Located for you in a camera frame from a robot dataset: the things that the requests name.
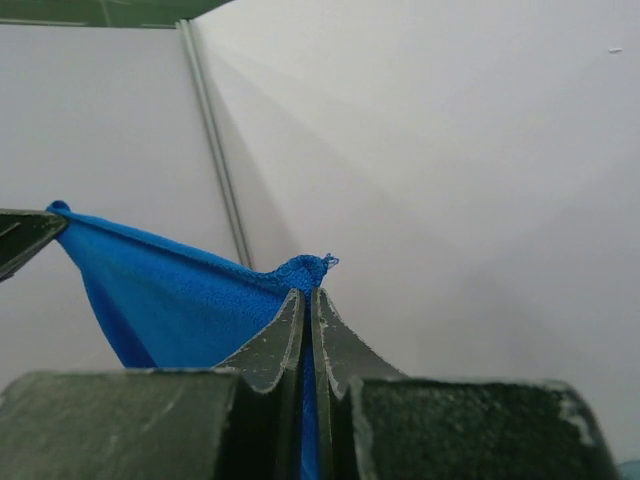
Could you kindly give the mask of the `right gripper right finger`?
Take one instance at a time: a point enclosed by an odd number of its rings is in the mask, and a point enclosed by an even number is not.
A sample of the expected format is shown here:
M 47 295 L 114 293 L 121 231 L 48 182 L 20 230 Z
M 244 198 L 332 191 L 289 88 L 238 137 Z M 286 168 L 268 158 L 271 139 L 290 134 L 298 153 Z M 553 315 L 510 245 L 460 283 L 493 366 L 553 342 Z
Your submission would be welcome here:
M 317 448 L 322 479 L 366 479 L 358 450 L 372 444 L 362 417 L 361 389 L 366 380 L 395 381 L 405 373 L 380 357 L 340 317 L 329 294 L 311 294 L 311 341 L 317 405 Z

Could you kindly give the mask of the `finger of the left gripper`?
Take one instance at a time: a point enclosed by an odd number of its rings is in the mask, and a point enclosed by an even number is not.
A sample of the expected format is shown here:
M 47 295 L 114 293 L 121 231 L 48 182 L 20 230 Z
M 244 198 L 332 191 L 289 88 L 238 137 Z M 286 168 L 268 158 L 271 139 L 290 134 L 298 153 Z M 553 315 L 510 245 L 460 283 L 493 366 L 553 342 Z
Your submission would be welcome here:
M 61 215 L 40 210 L 2 209 L 1 281 L 11 278 L 68 226 Z

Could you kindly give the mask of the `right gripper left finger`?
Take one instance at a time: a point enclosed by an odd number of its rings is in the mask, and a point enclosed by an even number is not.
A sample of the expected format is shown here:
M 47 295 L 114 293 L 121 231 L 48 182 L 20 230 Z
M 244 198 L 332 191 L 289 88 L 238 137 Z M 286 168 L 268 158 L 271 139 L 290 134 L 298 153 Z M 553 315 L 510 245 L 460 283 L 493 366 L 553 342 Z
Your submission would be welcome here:
M 304 316 L 304 294 L 292 289 L 271 322 L 216 366 L 238 376 L 219 478 L 300 477 Z

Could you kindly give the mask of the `blue towel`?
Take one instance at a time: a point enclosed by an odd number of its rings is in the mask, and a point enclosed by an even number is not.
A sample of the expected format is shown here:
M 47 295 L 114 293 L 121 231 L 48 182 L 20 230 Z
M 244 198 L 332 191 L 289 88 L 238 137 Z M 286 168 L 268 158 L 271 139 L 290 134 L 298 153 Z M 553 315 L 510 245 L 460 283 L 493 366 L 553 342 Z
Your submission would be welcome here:
M 215 368 L 265 328 L 288 292 L 305 297 L 300 477 L 319 475 L 310 296 L 333 264 L 301 255 L 259 273 L 138 229 L 73 212 L 58 243 L 79 269 L 94 315 L 125 373 L 94 385 L 115 401 L 105 466 L 89 479 L 221 479 L 238 376 Z

